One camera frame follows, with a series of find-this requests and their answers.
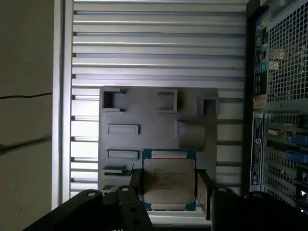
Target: rectangular slot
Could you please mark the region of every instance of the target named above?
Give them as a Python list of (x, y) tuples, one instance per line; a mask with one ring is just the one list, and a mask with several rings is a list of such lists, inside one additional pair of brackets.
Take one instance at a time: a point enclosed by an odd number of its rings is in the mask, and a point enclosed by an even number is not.
[(139, 151), (107, 150), (108, 158), (139, 159)]
[(103, 168), (104, 176), (130, 176), (131, 170), (128, 170), (125, 166), (105, 166)]
[(116, 96), (125, 94), (120, 88), (109, 88), (102, 91), (102, 110), (109, 113), (124, 113), (125, 109), (115, 107)]
[(215, 97), (201, 97), (197, 99), (197, 116), (218, 116), (219, 100)]
[(178, 90), (161, 90), (158, 92), (160, 106), (159, 113), (177, 113)]
[(139, 125), (108, 124), (107, 134), (138, 135)]

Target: ventilation grille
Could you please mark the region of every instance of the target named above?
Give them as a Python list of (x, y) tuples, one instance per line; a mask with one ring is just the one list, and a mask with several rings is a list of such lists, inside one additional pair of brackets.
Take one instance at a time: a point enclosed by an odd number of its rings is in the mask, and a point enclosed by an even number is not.
[(291, 205), (293, 206), (292, 204), (290, 204), (289, 202), (285, 201), (282, 197), (280, 197), (279, 195), (277, 195), (276, 193), (274, 193), (272, 190), (270, 189), (267, 189), (267, 193), (275, 198), (277, 198), (278, 200), (280, 201), (283, 201), (286, 205)]
[[(281, 156), (281, 155), (278, 155), (278, 154), (275, 154), (275, 153), (271, 153), (271, 152), (268, 152), (268, 159), (273, 161), (273, 162), (276, 162), (277, 164), (280, 164), (282, 166), (285, 166), (285, 167), (288, 167), (290, 169), (293, 169), (293, 170), (296, 170), (296, 167), (297, 167), (297, 163), (294, 162), (293, 160), (288, 160), (285, 156)], [(272, 169), (272, 171), (279, 171), (279, 172), (283, 172), (281, 171), (280, 169)]]
[(266, 183), (272, 186), (273, 188), (277, 189), (278, 191), (282, 192), (284, 195), (288, 196), (289, 198), (295, 198), (295, 191), (290, 189), (288, 186), (278, 182), (277, 180), (273, 179), (272, 177), (266, 177)]
[(308, 98), (308, 2), (269, 32), (268, 101)]
[(277, 124), (293, 124), (298, 125), (298, 116), (297, 115), (269, 115), (268, 123), (277, 123)]

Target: horizontal metal slat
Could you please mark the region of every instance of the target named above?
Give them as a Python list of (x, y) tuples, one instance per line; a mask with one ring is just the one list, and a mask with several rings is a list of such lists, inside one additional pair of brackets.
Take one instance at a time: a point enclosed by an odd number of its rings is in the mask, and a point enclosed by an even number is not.
[[(72, 100), (72, 116), (99, 116), (99, 101)], [(242, 103), (220, 103), (218, 119), (242, 119)]]
[(73, 25), (74, 32), (112, 33), (193, 33), (244, 35), (246, 28), (231, 26), (156, 26), (156, 25)]
[(242, 103), (220, 103), (218, 119), (242, 119), (243, 107)]
[(245, 17), (228, 16), (175, 16), (175, 15), (74, 15), (75, 24), (147, 24), (147, 25), (199, 25), (245, 26)]
[(72, 95), (100, 95), (99, 88), (72, 88)]
[(245, 12), (246, 4), (234, 4), (234, 2), (220, 2), (223, 4), (215, 4), (214, 1), (209, 2), (181, 2), (172, 3), (75, 3), (74, 11), (139, 11), (139, 12)]
[(204, 47), (122, 47), (122, 46), (74, 46), (73, 53), (103, 54), (182, 54), (182, 55), (232, 55), (244, 56), (240, 48)]
[(71, 157), (98, 158), (98, 142), (71, 142)]
[(208, 76), (208, 77), (244, 77), (244, 70), (215, 69), (170, 69), (170, 68), (112, 68), (112, 67), (73, 67), (74, 75), (141, 75), (141, 76)]
[(73, 58), (73, 65), (132, 66), (132, 67), (179, 67), (179, 68), (221, 68), (243, 69), (244, 60), (232, 59), (113, 59), (113, 58)]
[(217, 161), (218, 162), (241, 162), (242, 161), (242, 146), (217, 146)]
[(72, 79), (72, 86), (101, 87), (101, 86), (143, 86), (143, 87), (181, 87), (181, 88), (221, 88), (244, 89), (244, 82), (234, 81), (173, 81), (173, 80), (137, 80), (135, 79)]
[(79, 182), (72, 182), (71, 183), (71, 190), (86, 190), (86, 189), (97, 189), (97, 183), (79, 183)]
[[(99, 88), (72, 88), (72, 95), (92, 95), (99, 96), (100, 89)], [(228, 90), (228, 89), (219, 89), (218, 90), (219, 98), (243, 98), (244, 91), (242, 90)]]
[(98, 137), (98, 122), (96, 121), (72, 121), (71, 136)]
[(74, 45), (108, 45), (108, 46), (188, 46), (188, 47), (245, 47), (244, 38), (178, 38), (178, 37), (130, 37), (130, 36), (74, 36)]
[(242, 125), (217, 125), (217, 141), (241, 141), (243, 138)]
[(84, 170), (84, 169), (73, 169), (71, 170), (71, 178), (74, 179), (96, 179), (97, 180), (98, 173), (96, 170)]

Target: white panel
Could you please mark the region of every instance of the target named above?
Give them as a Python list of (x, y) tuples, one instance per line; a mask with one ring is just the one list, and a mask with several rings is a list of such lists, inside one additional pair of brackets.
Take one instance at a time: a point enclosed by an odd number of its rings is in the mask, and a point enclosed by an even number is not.
[(220, 103), (218, 119), (242, 119), (243, 107), (242, 103)]
[(149, 2), (147, 4), (131, 4), (131, 3), (122, 3), (122, 4), (85, 4), (85, 3), (77, 3), (74, 4), (75, 11), (162, 11), (162, 12), (245, 12), (246, 4), (242, 2), (242, 4), (234, 4), (234, 2), (230, 2), (229, 4), (208, 4), (208, 2), (204, 2), (204, 4), (198, 4), (200, 1), (193, 1), (190, 4), (161, 4), (161, 3), (152, 3)]
[(235, 166), (216, 166), (216, 174), (241, 174), (241, 167)]
[(72, 95), (100, 95), (99, 88), (72, 88)]
[(71, 183), (71, 190), (97, 189), (97, 183)]
[(217, 125), (217, 140), (218, 141), (241, 141), (243, 137), (242, 125)]
[(235, 55), (244, 56), (244, 48), (204, 48), (204, 47), (123, 47), (123, 46), (74, 46), (73, 53), (102, 54), (190, 54), (190, 55)]
[(98, 143), (71, 142), (71, 157), (98, 158)]
[(241, 175), (223, 175), (217, 174), (216, 175), (216, 184), (220, 185), (239, 185), (241, 184)]
[(96, 121), (72, 121), (72, 136), (98, 137), (98, 122)]
[(85, 171), (85, 170), (72, 170), (71, 171), (71, 178), (77, 178), (77, 179), (96, 179), (97, 181), (97, 170), (96, 171)]
[(98, 116), (99, 101), (72, 100), (72, 116)]
[(97, 163), (71, 162), (71, 169), (98, 169)]
[(242, 147), (241, 146), (217, 146), (217, 161), (218, 162), (241, 162)]

